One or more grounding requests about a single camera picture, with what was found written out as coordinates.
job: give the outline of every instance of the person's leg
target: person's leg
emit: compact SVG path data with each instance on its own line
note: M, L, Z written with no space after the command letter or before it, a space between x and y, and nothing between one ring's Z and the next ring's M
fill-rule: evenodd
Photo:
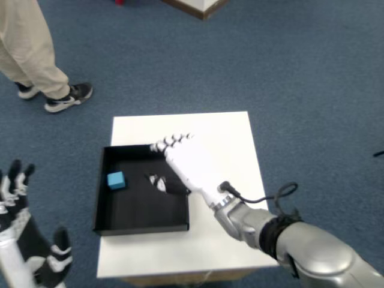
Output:
M36 0L0 1L0 39L28 79L47 97L68 95L68 77L55 65L50 32Z
M5 49L0 39L0 71L4 73L13 82L21 83L25 87L32 86L32 82L27 75L21 70L16 61L11 57Z
M0 71L2 71L10 80L19 87L19 97L22 99L31 99L39 93L38 88L33 86L27 75L19 67L16 61L5 49L0 39Z

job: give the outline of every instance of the sneaker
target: sneaker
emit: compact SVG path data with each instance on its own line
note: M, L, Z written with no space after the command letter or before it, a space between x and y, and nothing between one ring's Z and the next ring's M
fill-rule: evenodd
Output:
M81 83L70 86L70 93L61 99L47 98L44 108L50 113L63 111L73 105L80 105L88 100L93 92L93 88L89 83Z
M26 87L19 82L15 82L15 84L19 87L19 97L24 100L34 98L40 92L35 86Z

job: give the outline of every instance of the gray carpet floor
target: gray carpet floor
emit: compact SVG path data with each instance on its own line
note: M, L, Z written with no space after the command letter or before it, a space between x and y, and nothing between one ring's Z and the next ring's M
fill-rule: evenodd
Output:
M94 97L49 115L1 75L0 166L37 165L31 211L48 238L70 231L68 287L129 287L95 277L100 152L114 116L170 113L247 110L266 193L298 182L284 207L384 273L384 157L372 157L384 149L382 0L232 0L207 22L155 0L39 2L57 65ZM204 287L299 283L276 268Z

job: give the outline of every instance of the shoe sole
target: shoe sole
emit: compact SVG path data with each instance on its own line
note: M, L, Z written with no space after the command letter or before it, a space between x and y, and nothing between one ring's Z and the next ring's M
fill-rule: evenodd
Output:
M81 100L76 100L74 102L71 102L71 103L67 103L67 104L60 104L60 105L57 105L57 106L49 106L48 104L45 104L44 105L44 108L46 111L48 111L49 113L58 113L60 111L63 111L63 110L66 110L68 109L69 107L72 107L73 105L81 105L82 103L84 103L86 100L90 99L92 93L93 93L94 89L91 88L91 90L88 92L88 94L83 97Z
M35 86L31 88L28 92L21 92L19 91L19 97L23 100L30 100L34 98L38 93L40 92L39 89L37 89Z

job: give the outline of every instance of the white table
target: white table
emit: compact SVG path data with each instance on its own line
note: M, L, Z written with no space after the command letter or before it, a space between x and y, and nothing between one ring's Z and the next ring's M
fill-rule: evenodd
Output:
M222 173L244 197L265 195L247 112L115 117L111 145L149 144L187 132L205 138ZM229 237L200 195L192 193L189 203L187 232L101 237L97 277L150 277L277 265L264 253ZM254 207L268 208L265 202Z

